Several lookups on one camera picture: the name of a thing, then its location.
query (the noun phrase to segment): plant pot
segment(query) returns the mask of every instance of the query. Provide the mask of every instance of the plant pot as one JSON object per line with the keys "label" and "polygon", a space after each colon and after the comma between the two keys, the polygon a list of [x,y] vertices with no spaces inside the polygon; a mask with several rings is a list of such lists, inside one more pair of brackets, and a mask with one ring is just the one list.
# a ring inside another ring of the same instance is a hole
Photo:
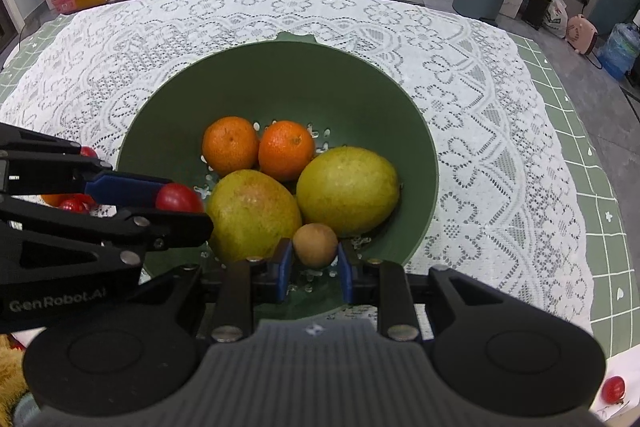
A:
{"label": "plant pot", "polygon": [[539,30],[550,4],[551,0],[529,0],[529,4],[522,14],[522,20]]}

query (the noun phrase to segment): red cherry tomato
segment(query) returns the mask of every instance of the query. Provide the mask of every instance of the red cherry tomato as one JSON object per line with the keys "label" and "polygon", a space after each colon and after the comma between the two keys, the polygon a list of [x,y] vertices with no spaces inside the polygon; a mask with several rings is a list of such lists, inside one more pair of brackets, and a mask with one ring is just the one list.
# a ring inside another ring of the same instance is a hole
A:
{"label": "red cherry tomato", "polygon": [[94,210],[94,208],[98,207],[98,204],[95,202],[94,198],[92,198],[89,194],[74,194],[75,200],[80,201],[87,210]]}
{"label": "red cherry tomato", "polygon": [[98,157],[98,153],[95,152],[93,149],[91,149],[91,147],[87,147],[86,145],[83,145],[80,148],[80,155],[81,156],[89,156],[91,158],[97,158]]}
{"label": "red cherry tomato", "polygon": [[194,190],[179,183],[167,183],[156,196],[158,210],[204,212],[202,198]]}
{"label": "red cherry tomato", "polygon": [[619,403],[624,397],[625,381],[622,377],[611,377],[602,385],[602,399],[605,403]]}
{"label": "red cherry tomato", "polygon": [[76,200],[76,198],[69,198],[68,200],[64,200],[60,203],[62,210],[68,210],[69,212],[75,212],[76,214],[88,214],[89,211],[84,206],[84,203],[80,200]]}

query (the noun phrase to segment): green bowl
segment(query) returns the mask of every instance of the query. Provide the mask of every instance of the green bowl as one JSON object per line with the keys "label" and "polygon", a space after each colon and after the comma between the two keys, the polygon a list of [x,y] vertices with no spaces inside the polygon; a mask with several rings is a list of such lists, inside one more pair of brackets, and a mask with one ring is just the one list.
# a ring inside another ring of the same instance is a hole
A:
{"label": "green bowl", "polygon": [[[274,41],[225,50],[182,70],[145,103],[124,140],[118,169],[205,187],[211,173],[200,158],[202,135],[231,115],[260,129],[274,120],[311,124],[320,149],[348,144],[387,158],[398,170],[401,203],[362,254],[401,264],[414,254],[433,217],[438,162],[420,111],[386,74],[312,36],[282,33]],[[211,257],[206,245],[173,249],[149,253],[145,268],[152,276],[184,263],[206,268]],[[341,304],[338,278],[325,270],[306,291],[290,291],[285,304],[257,312],[296,319]]]}

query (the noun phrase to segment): blue plastic bottle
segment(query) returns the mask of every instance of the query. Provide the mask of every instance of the blue plastic bottle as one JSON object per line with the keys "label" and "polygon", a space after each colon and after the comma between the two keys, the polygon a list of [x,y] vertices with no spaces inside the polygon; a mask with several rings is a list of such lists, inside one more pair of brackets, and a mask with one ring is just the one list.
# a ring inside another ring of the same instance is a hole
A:
{"label": "blue plastic bottle", "polygon": [[602,67],[616,80],[625,78],[640,55],[640,12],[632,23],[616,24],[600,48],[598,59]]}

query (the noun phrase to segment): white lace tablecloth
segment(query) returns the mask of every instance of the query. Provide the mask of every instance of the white lace tablecloth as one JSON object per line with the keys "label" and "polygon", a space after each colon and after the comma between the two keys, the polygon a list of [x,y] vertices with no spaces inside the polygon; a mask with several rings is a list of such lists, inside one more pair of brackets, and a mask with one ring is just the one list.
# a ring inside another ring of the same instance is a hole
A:
{"label": "white lace tablecloth", "polygon": [[438,203],[409,270],[447,264],[591,331],[593,280],[574,182],[516,44],[484,23],[388,0],[121,2],[77,14],[2,104],[0,120],[77,140],[116,164],[134,115],[165,81],[283,30],[375,64],[428,122]]}

